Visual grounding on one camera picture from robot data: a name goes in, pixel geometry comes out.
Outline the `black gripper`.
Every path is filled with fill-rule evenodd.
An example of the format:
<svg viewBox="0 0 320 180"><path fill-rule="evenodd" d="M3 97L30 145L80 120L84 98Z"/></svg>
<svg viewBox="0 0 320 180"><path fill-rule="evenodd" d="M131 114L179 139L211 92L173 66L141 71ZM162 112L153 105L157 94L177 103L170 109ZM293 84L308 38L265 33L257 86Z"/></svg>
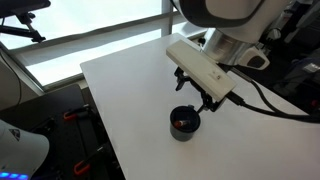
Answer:
<svg viewBox="0 0 320 180"><path fill-rule="evenodd" d="M201 113L203 110L211 112L216 112L222 104L225 102L225 98L223 98L221 101L214 101L212 96L207 93L200 85L198 85L194 80L191 79L190 76L185 75L184 71L177 67L174 76L176 77L177 86L175 88L176 91L179 91L182 89L183 85L186 82L189 82L199 93L202 99L202 105L197 110L197 113Z"/></svg>

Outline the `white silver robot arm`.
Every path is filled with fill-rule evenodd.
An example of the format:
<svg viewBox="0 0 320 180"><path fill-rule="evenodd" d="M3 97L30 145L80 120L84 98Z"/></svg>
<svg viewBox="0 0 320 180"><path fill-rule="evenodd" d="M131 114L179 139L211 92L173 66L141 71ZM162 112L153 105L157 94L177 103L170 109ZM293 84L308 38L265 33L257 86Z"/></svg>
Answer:
<svg viewBox="0 0 320 180"><path fill-rule="evenodd" d="M290 0L170 0L191 24L207 30L197 49L179 40L166 49L177 65L177 87L191 83L201 94L201 110L216 111L236 86L227 72L240 65L263 70L270 61L256 47L265 29Z"/></svg>

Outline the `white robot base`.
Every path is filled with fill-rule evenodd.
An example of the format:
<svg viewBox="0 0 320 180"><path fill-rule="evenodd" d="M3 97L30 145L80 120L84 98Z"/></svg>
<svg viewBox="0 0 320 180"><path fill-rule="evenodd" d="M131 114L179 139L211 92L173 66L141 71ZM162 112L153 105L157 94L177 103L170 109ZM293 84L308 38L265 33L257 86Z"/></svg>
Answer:
<svg viewBox="0 0 320 180"><path fill-rule="evenodd" d="M0 180L31 180L49 147L45 136L0 120Z"/></svg>

